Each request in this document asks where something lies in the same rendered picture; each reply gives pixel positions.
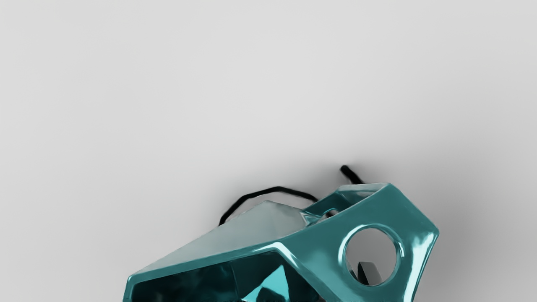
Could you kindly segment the teal faceted mug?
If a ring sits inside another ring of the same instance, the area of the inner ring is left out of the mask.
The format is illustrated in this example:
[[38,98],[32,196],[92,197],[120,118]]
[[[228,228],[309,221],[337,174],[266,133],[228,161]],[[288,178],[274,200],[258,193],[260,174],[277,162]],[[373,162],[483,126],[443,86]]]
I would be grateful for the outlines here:
[[[396,252],[378,285],[346,258],[371,228]],[[344,185],[304,209],[267,200],[132,274],[123,302],[414,302],[438,236],[390,183]]]

